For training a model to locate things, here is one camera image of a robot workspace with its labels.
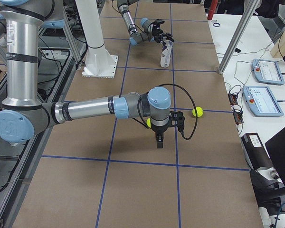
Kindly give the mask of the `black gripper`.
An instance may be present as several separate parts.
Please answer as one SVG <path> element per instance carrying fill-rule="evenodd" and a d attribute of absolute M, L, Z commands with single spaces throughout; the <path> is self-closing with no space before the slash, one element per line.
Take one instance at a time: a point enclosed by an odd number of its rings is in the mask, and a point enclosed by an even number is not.
<path fill-rule="evenodd" d="M 174 42 L 173 36 L 170 33 L 164 33 L 163 30 L 161 29 L 161 24 L 164 24 L 165 21 L 163 19 L 156 19 L 153 23 L 152 23 L 152 31 L 151 34 L 154 38 L 154 40 L 157 43 L 161 43 L 161 44 L 165 44 L 165 39 L 164 37 L 166 37 L 166 40 L 169 40 L 171 42 Z"/>
<path fill-rule="evenodd" d="M 151 129 L 155 132 L 156 148 L 163 148 L 163 134 L 168 129 L 168 121 L 151 121 Z"/>

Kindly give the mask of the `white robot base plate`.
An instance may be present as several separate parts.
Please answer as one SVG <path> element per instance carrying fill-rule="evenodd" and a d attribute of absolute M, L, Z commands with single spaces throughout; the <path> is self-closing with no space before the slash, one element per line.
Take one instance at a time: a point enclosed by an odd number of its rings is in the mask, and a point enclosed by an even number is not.
<path fill-rule="evenodd" d="M 110 55 L 105 48 L 89 48 L 86 55 L 85 67 L 83 69 L 82 76 L 114 78 L 118 58 L 119 57 L 117 55 Z"/>

